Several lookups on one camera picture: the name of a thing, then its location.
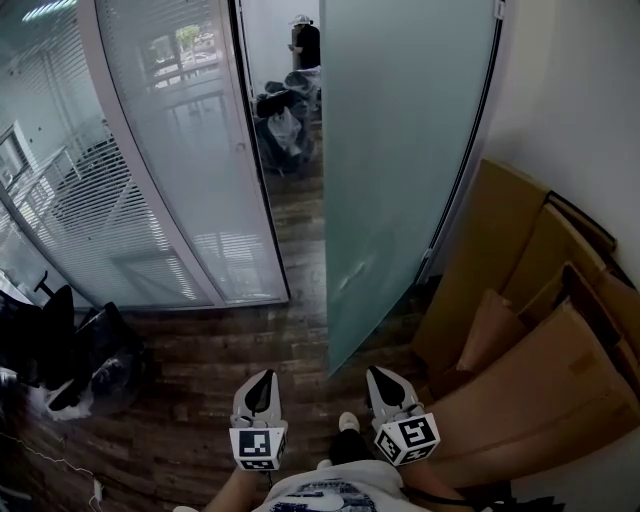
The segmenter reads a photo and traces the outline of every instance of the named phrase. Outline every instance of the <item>shoe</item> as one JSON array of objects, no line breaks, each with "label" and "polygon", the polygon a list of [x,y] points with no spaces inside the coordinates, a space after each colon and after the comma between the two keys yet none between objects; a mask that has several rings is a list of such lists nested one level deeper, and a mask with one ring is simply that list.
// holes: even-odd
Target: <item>shoe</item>
[{"label": "shoe", "polygon": [[343,412],[338,420],[338,428],[340,432],[344,432],[345,430],[360,432],[360,422],[352,412]]},{"label": "shoe", "polygon": [[330,468],[331,466],[333,466],[333,462],[331,462],[329,459],[324,459],[318,462],[318,467],[316,467],[316,469],[326,469]]}]

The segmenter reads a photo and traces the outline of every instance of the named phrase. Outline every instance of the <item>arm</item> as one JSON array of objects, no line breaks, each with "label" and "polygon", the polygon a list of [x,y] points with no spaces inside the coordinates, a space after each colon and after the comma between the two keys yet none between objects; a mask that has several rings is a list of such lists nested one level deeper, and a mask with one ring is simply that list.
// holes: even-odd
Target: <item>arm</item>
[{"label": "arm", "polygon": [[[448,498],[450,500],[464,499],[454,489],[440,480],[426,460],[412,462],[397,469],[402,476],[404,484],[408,487],[413,487],[440,498]],[[433,512],[469,512],[472,510],[469,507],[439,505],[431,502],[428,502],[427,507]]]},{"label": "arm", "polygon": [[258,486],[260,473],[236,468],[203,512],[249,512]]}]

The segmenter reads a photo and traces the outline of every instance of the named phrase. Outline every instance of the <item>flattened cardboard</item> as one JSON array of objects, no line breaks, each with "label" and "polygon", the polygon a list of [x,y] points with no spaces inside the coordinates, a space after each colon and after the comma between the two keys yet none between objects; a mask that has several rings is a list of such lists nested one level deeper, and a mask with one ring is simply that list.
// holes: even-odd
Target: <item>flattened cardboard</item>
[{"label": "flattened cardboard", "polygon": [[411,344],[430,377],[457,364],[483,292],[507,283],[548,191],[511,167],[482,161],[457,244]]},{"label": "flattened cardboard", "polygon": [[442,438],[432,463],[455,487],[554,467],[640,425],[633,391],[568,300],[471,383],[427,409]]},{"label": "flattened cardboard", "polygon": [[584,237],[550,204],[544,206],[518,265],[501,295],[518,311],[570,261],[595,284],[606,264]]},{"label": "flattened cardboard", "polygon": [[616,369],[640,398],[640,367],[618,324],[593,287],[571,264],[566,263],[554,279],[520,313],[533,328],[549,316],[567,297],[600,340]]},{"label": "flattened cardboard", "polygon": [[640,364],[629,342],[621,339],[610,351],[611,361],[640,399]]},{"label": "flattened cardboard", "polygon": [[456,389],[471,381],[475,375],[467,371],[459,371],[456,366],[443,373],[432,377],[429,381],[429,389],[436,400],[453,393]]},{"label": "flattened cardboard", "polygon": [[458,371],[477,375],[524,338],[527,328],[509,309],[510,304],[495,291],[485,290],[456,365]]},{"label": "flattened cardboard", "polygon": [[600,275],[594,288],[640,358],[640,294],[609,273]]},{"label": "flattened cardboard", "polygon": [[603,254],[611,254],[616,250],[617,240],[600,224],[564,197],[551,192],[547,202],[571,222],[573,227],[591,244],[598,254],[602,256]]},{"label": "flattened cardboard", "polygon": [[567,297],[587,321],[605,349],[613,348],[622,338],[613,317],[595,289],[572,263],[565,263],[519,317],[529,328],[535,327],[553,313]]}]

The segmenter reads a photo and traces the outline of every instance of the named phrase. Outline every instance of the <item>ceiling light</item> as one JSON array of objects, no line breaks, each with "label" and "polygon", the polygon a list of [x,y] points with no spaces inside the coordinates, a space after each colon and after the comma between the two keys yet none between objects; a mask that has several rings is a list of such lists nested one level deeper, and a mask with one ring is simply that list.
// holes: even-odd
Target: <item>ceiling light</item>
[{"label": "ceiling light", "polygon": [[40,7],[36,7],[35,9],[30,10],[27,14],[22,17],[22,21],[24,23],[36,20],[41,18],[45,14],[49,14],[52,12],[59,11],[60,9],[65,9],[67,7],[71,7],[75,5],[78,0],[57,0],[55,2],[51,2],[46,5],[42,5]]}]

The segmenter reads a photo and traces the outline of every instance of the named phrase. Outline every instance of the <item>person in background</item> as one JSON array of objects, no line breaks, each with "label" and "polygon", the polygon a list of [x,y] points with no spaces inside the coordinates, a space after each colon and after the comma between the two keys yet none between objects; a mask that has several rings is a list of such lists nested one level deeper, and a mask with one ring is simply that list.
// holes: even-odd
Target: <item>person in background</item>
[{"label": "person in background", "polygon": [[320,31],[313,27],[309,16],[298,14],[291,22],[295,29],[295,44],[289,50],[300,55],[300,68],[310,69],[320,65]]}]

